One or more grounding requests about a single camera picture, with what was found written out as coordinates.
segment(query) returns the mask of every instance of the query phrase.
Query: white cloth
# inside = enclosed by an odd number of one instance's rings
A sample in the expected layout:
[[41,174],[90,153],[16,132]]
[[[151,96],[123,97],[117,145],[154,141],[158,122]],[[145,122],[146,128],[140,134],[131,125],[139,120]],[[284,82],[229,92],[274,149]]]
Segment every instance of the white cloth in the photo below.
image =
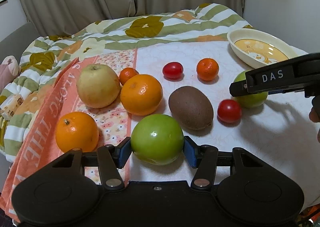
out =
[[[206,84],[197,79],[196,65],[205,57],[214,58],[220,67],[219,78]],[[184,78],[179,82],[167,81],[162,75],[163,66],[180,62]],[[164,91],[164,102],[156,113],[171,115],[168,107],[170,94],[181,86],[194,86],[211,101],[214,109],[213,127],[201,132],[184,131],[198,145],[210,144],[220,151],[242,147],[294,180],[303,190],[304,207],[319,203],[320,196],[320,143],[319,126],[312,123],[308,114],[311,99],[300,93],[268,96],[264,105],[243,109],[237,126],[225,126],[217,120],[217,108],[223,99],[229,99],[229,86],[242,71],[250,69],[231,50],[228,42],[170,43],[138,49],[137,71],[156,77]],[[133,116],[132,127],[141,119]],[[130,158],[130,179],[133,181],[187,180],[190,184],[196,170],[189,167],[181,155],[167,166],[154,166]],[[215,184],[229,176],[229,168],[217,169]]]

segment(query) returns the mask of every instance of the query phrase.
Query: cherry tomato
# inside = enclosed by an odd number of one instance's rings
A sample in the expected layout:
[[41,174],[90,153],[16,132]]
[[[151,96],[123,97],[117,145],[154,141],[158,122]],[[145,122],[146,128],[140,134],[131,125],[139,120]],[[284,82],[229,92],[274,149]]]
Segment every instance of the cherry tomato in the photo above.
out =
[[235,100],[223,100],[218,106],[218,119],[226,123],[234,123],[241,118],[241,106]]
[[167,63],[163,67],[162,73],[166,78],[179,79],[183,73],[183,66],[178,62]]

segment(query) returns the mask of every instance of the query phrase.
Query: green fruit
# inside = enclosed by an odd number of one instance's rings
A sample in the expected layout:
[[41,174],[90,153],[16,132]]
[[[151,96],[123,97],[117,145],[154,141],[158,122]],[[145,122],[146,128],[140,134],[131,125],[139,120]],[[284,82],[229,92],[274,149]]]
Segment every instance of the green fruit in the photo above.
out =
[[[249,70],[243,71],[240,74],[237,75],[234,82],[245,80],[245,72]],[[253,94],[253,95],[245,95],[245,96],[239,96],[235,97],[236,101],[244,108],[253,108],[260,106],[264,103],[264,101],[268,97],[268,92]]]
[[133,153],[154,165],[167,165],[175,161],[183,144],[184,136],[178,122],[165,114],[143,118],[131,134]]

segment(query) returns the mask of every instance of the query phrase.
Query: brown kiwi fruit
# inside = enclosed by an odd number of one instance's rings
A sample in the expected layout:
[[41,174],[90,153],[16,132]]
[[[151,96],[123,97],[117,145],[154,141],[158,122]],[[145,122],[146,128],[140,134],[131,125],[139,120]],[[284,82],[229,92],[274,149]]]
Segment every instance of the brown kiwi fruit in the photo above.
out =
[[209,99],[192,86],[176,89],[169,97],[169,108],[172,116],[189,129],[201,130],[212,124],[213,108]]

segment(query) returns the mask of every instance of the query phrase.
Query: orange fruit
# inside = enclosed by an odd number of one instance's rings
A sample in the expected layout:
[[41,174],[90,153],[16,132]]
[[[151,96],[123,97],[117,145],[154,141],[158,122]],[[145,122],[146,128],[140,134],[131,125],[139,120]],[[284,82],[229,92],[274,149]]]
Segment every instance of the orange fruit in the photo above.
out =
[[56,142],[62,152],[81,148],[91,152],[99,140],[99,130],[94,119],[86,113],[73,112],[60,118],[56,127]]
[[138,71],[135,70],[134,68],[132,67],[126,67],[125,69],[123,69],[121,72],[120,72],[120,75],[119,75],[119,80],[120,80],[120,83],[122,85],[125,84],[125,82],[127,82],[130,78],[134,77],[135,75],[138,75]]
[[120,99],[127,112],[139,116],[153,113],[163,97],[160,82],[151,75],[130,78],[121,89]]
[[218,63],[212,58],[204,58],[197,64],[198,77],[204,81],[213,80],[219,72]]

